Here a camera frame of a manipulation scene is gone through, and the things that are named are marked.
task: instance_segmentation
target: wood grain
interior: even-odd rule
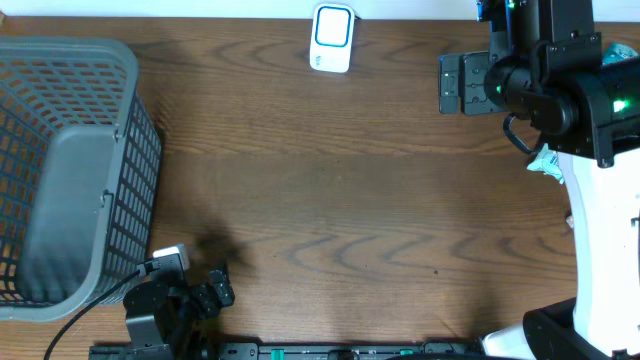
[[[194,278],[228,259],[211,324],[264,342],[468,337],[575,294],[565,190],[525,170],[501,116],[438,113],[437,59],[488,47],[472,22],[361,21],[350,71],[308,65],[309,21],[17,18],[3,34],[115,38],[166,136],[152,248]],[[638,25],[602,25],[640,48]],[[526,138],[535,133],[522,126]],[[56,359],[127,341],[90,312]],[[63,322],[3,323],[1,359],[38,359]]]

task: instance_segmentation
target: green light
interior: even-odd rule
[[[620,112],[629,106],[628,101],[616,100],[613,102],[613,112]]]

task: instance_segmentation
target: robotic arm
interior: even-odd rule
[[[487,336],[488,355],[607,359],[640,353],[640,59],[602,67],[591,0],[478,2],[488,52],[440,59],[440,110],[509,111],[528,155],[559,152],[575,222],[578,296]],[[515,119],[541,132],[530,149]]]

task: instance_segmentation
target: white panel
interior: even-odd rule
[[[3,0],[7,15],[158,16],[311,19],[322,1],[305,0]],[[598,21],[640,22],[638,0],[594,0]],[[477,16],[474,0],[345,0],[363,19],[455,19]]]

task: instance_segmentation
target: wooden table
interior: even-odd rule
[[[186,243],[199,270],[229,261],[236,304],[212,336],[469,337],[574,296],[564,187],[526,171],[503,116],[438,113],[438,55],[487,49],[487,27],[360,21],[344,75],[310,69],[310,27],[7,18],[1,32],[115,38],[135,52],[166,132],[152,248]],[[600,29],[640,48],[638,25]],[[91,311],[54,358],[127,341],[123,317],[119,305]],[[0,359],[41,358],[65,321],[2,323]]]

